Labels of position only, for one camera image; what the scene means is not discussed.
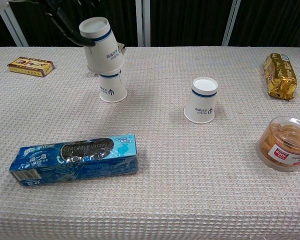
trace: yellow snack box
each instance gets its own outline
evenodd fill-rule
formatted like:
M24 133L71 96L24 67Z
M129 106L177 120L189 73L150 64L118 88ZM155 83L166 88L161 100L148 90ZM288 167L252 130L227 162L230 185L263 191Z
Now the yellow snack box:
M52 61L23 56L14 60L7 66L11 72L28 74L42 78L55 69Z

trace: upside-down paper cup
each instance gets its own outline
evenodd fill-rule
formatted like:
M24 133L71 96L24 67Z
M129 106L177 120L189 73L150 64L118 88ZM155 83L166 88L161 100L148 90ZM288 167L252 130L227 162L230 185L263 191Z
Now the upside-down paper cup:
M99 74L100 98L107 103L120 102L127 96L121 70Z
M125 57L118 49L118 43L104 17L92 17L79 25L80 34L94 41L95 46L85 46L85 56L90 71L96 74L106 74L119 71L125 62Z
M184 115L196 124L205 124L215 117L218 83L210 77L193 80L189 100Z

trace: blue stripe on cup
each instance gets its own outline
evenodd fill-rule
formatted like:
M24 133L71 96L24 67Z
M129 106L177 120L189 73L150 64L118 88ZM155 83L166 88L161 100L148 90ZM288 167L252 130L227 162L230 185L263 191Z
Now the blue stripe on cup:
M112 78L115 78L117 76L119 76L119 74L121 74L121 70L119 73L117 74L114 74L114 75L102 75L102 74L99 74L101 77L105 78L105 79L112 79Z
M197 93L195 90L192 89L192 92L197 95L198 97L200 98L211 98L213 96L215 96L217 94L217 92L211 94L211 95L203 95L203 94L200 94L200 93Z
M112 32L112 30L110 28L110 30L105 35L97 37L97 38L91 38L91 40L94 41L94 42L100 42L102 40L105 40L107 37L109 37L111 32Z

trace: dark background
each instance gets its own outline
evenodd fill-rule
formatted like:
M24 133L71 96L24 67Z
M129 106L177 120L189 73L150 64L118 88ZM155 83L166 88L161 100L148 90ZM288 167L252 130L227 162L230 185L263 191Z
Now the dark background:
M80 2L62 3L74 26L90 17L106 17L118 42L138 45L135 0ZM39 4L10 5L29 46L74 46ZM231 0L151 0L151 46L220 46L231 5ZM241 0L228 45L300 47L300 0ZM15 42L0 17L3 46Z

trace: blue cookie box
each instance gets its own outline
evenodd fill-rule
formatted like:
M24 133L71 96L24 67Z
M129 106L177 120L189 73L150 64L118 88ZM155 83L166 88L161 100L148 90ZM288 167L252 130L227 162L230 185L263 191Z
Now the blue cookie box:
M136 173L136 137L129 134L22 147L9 171L23 186Z

